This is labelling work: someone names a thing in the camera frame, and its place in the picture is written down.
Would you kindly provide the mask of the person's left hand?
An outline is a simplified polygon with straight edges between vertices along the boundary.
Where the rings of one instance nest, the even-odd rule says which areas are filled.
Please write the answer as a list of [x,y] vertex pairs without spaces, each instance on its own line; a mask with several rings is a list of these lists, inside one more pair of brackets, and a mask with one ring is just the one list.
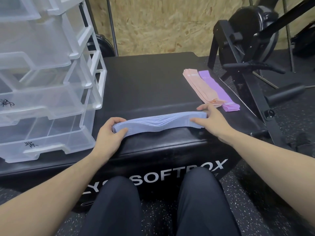
[[120,147],[123,139],[113,139],[112,127],[115,124],[125,122],[126,119],[120,117],[112,117],[108,119],[100,128],[97,135],[95,147],[92,154],[105,161],[108,161]]

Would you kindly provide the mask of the person's right hand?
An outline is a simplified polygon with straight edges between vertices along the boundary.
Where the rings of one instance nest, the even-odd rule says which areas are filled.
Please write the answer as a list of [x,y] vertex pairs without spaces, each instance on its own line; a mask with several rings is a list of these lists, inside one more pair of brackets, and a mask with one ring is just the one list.
[[207,113],[207,125],[204,128],[221,142],[233,146],[237,131],[228,124],[222,113],[211,103],[202,104],[197,110]]

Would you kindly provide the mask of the stack of blue resistance bands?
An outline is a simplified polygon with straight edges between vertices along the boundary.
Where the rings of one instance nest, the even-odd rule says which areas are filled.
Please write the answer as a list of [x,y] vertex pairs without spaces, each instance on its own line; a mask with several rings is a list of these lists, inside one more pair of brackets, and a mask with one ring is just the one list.
[[203,128],[202,126],[191,122],[191,118],[206,119],[207,113],[202,111],[190,111],[131,119],[114,124],[112,131],[117,133],[121,129],[128,128],[128,132],[125,134],[125,137],[127,137],[144,132],[160,132],[179,127]]

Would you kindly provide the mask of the person's left forearm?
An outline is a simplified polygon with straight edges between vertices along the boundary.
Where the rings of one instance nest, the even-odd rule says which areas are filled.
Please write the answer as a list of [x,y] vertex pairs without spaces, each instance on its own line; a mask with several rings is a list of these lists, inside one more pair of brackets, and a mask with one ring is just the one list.
[[0,205],[0,236],[54,236],[115,150],[96,147],[53,178]]

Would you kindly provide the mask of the stack of pink resistance bands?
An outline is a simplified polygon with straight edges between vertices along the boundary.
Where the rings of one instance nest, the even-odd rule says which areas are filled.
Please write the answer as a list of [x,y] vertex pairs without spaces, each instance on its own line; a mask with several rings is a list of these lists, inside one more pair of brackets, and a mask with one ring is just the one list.
[[185,69],[183,76],[204,103],[212,103],[216,108],[226,103],[225,100],[219,99],[217,92],[208,86],[196,69]]

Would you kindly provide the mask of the black soft plyo box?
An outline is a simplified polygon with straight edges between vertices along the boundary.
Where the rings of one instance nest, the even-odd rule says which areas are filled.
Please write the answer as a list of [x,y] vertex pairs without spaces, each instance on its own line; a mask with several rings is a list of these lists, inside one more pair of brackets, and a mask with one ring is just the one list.
[[[202,104],[182,75],[184,69],[208,70],[192,52],[111,57],[104,62],[104,102],[95,113],[93,137],[111,117],[130,120],[195,111]],[[34,161],[0,161],[0,188],[24,192],[90,152],[65,154],[60,150],[43,153]],[[140,198],[175,199],[184,175],[194,167],[206,167],[220,179],[239,160],[235,150],[204,129],[181,127],[129,136],[92,178],[75,207],[87,209],[105,182],[115,176],[130,178]]]

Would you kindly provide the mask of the clear plastic drawer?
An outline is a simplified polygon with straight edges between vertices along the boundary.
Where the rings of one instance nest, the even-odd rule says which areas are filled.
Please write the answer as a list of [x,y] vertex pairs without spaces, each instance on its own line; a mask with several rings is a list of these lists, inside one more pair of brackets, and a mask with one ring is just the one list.
[[0,70],[32,70],[64,67],[71,64],[65,57],[57,59],[53,19],[47,14],[47,0],[33,0],[40,19],[0,23]]
[[7,163],[36,160],[40,154],[62,150],[65,154],[91,149],[95,109],[80,115],[49,120],[22,119],[16,125],[0,127],[0,158]]
[[83,113],[100,51],[90,51],[68,66],[30,70],[0,70],[0,127],[16,125],[21,119],[58,119]]
[[40,19],[33,0],[0,0],[0,23]]

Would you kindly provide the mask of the person's left leg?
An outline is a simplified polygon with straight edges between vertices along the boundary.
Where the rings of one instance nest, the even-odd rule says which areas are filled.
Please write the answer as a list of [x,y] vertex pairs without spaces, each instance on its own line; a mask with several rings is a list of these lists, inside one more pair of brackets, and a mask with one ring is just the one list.
[[143,236],[141,214],[136,186],[116,176],[101,188],[78,236]]

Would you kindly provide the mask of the person's leg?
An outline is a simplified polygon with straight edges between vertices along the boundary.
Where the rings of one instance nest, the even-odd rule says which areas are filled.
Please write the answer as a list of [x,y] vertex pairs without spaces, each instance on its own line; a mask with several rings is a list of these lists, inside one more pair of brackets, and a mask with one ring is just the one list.
[[207,168],[194,168],[183,179],[176,236],[242,236],[222,185]]
[[143,236],[141,214],[136,186],[116,176],[101,188],[78,236]]

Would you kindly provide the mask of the person's right leg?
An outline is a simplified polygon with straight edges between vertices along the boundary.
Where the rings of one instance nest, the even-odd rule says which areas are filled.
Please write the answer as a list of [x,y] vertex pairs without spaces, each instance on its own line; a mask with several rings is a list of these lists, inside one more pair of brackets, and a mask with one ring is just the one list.
[[183,179],[176,236],[242,236],[222,185],[207,168],[194,168]]

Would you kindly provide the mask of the black weight plate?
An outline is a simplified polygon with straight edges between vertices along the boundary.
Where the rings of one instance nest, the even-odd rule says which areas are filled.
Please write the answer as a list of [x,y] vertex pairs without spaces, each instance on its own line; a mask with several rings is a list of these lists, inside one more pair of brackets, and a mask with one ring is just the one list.
[[[100,48],[103,58],[116,56],[114,47],[104,35],[96,34],[96,38],[97,38],[99,48]],[[89,51],[96,50],[92,35],[90,36],[88,40],[87,47]]]

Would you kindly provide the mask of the black exercise machine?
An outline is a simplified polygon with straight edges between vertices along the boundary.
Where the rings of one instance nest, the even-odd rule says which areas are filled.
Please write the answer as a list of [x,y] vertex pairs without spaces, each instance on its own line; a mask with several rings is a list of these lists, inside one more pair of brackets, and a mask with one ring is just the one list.
[[217,53],[226,71],[220,79],[231,77],[240,99],[266,126],[268,138],[276,146],[312,156],[314,145],[305,133],[286,143],[270,106],[288,101],[305,91],[302,83],[292,83],[264,95],[255,71],[285,74],[285,70],[266,63],[278,41],[278,32],[315,7],[315,0],[303,0],[281,17],[274,11],[278,0],[259,0],[256,6],[239,8],[229,20],[219,20],[213,30],[208,68],[213,70]]

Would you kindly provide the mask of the metal pole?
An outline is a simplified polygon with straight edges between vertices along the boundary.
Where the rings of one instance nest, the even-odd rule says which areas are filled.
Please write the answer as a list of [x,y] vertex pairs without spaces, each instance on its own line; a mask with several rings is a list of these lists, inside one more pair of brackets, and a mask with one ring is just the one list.
[[112,39],[113,39],[114,52],[115,52],[115,56],[118,57],[119,54],[118,54],[118,48],[117,48],[115,28],[114,28],[114,23],[113,23],[113,17],[112,17],[112,10],[111,10],[110,0],[106,0],[106,3],[107,3],[107,9],[108,9],[108,15],[109,15]]
[[[286,0],[282,0],[282,5],[283,5],[283,11],[284,11],[284,15],[285,15],[287,13],[287,2],[286,2]],[[291,45],[291,34],[290,34],[289,24],[287,24],[285,28],[286,28],[286,37],[287,37],[287,44],[288,44],[289,61],[290,61],[291,72],[292,73],[296,73],[295,65],[294,65],[292,45]]]

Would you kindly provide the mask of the black bag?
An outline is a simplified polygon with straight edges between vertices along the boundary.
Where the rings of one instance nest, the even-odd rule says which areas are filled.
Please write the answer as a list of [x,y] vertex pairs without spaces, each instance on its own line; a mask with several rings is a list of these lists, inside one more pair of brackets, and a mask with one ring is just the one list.
[[309,58],[315,55],[315,20],[310,22],[299,33],[291,38],[293,55]]

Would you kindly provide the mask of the white plastic drawer unit frame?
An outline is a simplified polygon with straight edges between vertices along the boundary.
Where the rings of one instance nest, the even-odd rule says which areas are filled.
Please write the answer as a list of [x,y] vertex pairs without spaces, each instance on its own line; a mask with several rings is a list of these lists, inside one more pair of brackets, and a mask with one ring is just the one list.
[[53,41],[58,48],[57,59],[67,61],[85,58],[90,74],[94,78],[93,94],[95,109],[103,104],[107,69],[97,41],[96,32],[86,0],[47,0],[47,14],[53,19]]

